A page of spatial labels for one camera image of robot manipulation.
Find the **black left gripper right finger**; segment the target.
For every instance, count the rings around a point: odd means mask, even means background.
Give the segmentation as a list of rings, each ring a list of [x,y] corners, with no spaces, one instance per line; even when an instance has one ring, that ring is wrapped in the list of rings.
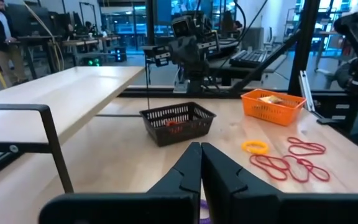
[[[358,194],[285,193],[212,144],[201,147],[201,177],[213,224],[358,224]]]

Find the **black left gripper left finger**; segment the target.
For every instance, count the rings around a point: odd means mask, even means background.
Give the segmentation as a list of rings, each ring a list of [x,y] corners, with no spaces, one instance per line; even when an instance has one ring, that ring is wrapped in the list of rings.
[[[147,192],[63,194],[39,213],[38,224],[198,224],[202,147],[191,143]]]

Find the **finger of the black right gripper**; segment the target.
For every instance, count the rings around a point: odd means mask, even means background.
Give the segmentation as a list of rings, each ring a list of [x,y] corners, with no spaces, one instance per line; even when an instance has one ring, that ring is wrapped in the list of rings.
[[[183,37],[177,38],[169,42],[170,57],[174,64],[181,64],[180,50],[183,43]]]
[[[195,36],[187,37],[184,40],[185,61],[188,63],[196,63],[198,61],[198,45]]]

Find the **purple coil keychain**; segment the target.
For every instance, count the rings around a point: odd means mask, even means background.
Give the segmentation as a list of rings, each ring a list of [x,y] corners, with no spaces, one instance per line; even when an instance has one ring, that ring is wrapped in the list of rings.
[[[200,222],[199,224],[212,224],[209,215],[208,203],[206,200],[200,200]]]

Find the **orange coil keychain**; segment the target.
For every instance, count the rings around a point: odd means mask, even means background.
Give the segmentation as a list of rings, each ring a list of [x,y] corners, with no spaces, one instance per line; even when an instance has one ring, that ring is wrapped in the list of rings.
[[[269,146],[263,141],[249,140],[242,143],[242,150],[251,154],[266,155],[269,153]]]

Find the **red coil keychain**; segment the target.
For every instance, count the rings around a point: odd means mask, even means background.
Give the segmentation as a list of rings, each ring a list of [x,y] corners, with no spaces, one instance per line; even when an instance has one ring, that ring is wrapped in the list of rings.
[[[165,123],[165,126],[168,128],[171,134],[178,134],[183,130],[181,124],[182,122],[170,120]]]

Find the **black desk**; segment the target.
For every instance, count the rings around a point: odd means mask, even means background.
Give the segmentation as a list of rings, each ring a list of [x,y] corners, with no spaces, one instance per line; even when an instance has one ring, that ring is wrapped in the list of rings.
[[[30,48],[41,47],[46,54],[50,72],[55,73],[60,69],[60,60],[64,59],[60,51],[61,44],[61,36],[23,36],[18,37],[16,41],[9,41],[9,45],[17,45],[24,51],[24,59],[28,64],[33,80],[38,79],[39,76],[35,71]]]

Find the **silver mounting plate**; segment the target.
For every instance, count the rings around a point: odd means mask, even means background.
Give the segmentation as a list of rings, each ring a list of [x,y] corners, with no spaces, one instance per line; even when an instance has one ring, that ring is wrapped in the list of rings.
[[[188,87],[188,80],[175,80],[174,81],[174,93],[186,93]]]

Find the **black device with blue lights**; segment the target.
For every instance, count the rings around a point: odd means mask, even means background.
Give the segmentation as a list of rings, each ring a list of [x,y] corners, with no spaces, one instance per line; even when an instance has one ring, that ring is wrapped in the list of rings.
[[[114,55],[115,62],[125,62],[127,60],[127,53],[125,47],[116,47],[112,54]]]

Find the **grey laptop with black keyboard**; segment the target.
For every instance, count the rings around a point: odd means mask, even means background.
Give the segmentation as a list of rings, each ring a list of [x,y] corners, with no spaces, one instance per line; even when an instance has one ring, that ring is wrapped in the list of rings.
[[[270,53],[266,50],[241,50],[239,53],[231,57],[228,69],[252,71],[262,62],[265,62],[269,56]],[[264,72],[273,73],[286,59],[286,54],[280,55],[264,70]]]

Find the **black plastic mesh basket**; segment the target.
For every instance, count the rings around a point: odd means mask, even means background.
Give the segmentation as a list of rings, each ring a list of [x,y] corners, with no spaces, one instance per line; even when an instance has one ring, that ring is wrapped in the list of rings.
[[[194,101],[140,111],[144,126],[157,146],[163,147],[205,136],[216,115]],[[182,122],[182,132],[171,134],[167,121]]]

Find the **black device with green lights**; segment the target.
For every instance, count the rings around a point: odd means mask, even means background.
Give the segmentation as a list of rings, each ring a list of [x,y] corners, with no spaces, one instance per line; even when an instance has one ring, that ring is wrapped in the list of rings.
[[[103,65],[103,60],[101,57],[83,57],[80,60],[80,65],[86,67],[100,67]]]

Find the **orange plastic mesh basket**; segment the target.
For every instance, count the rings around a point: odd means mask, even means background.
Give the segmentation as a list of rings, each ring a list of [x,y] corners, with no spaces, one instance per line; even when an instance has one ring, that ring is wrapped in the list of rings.
[[[276,105],[264,103],[258,98],[275,95],[283,99],[283,103]],[[294,122],[306,100],[299,96],[288,95],[264,89],[254,89],[241,95],[244,114],[264,121],[288,126]]]

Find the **wooden shelf riser black legs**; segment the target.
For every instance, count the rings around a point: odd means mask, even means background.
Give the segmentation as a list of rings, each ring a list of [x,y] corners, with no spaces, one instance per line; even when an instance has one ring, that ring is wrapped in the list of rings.
[[[0,152],[50,154],[66,193],[61,145],[120,95],[144,67],[73,67],[0,91]]]

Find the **silver aluminium bar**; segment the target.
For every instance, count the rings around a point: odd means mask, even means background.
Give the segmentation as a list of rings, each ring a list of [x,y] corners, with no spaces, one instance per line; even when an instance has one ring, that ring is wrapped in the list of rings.
[[[311,94],[311,88],[306,71],[300,71],[299,82],[302,97],[306,100],[304,104],[305,108],[310,112],[315,112],[314,101]]]

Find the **person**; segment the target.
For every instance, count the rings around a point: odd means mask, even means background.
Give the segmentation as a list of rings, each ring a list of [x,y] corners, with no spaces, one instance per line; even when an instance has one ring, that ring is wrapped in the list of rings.
[[[29,81],[25,75],[21,48],[13,44],[17,38],[18,32],[5,10],[4,0],[0,0],[0,68],[13,86]]]

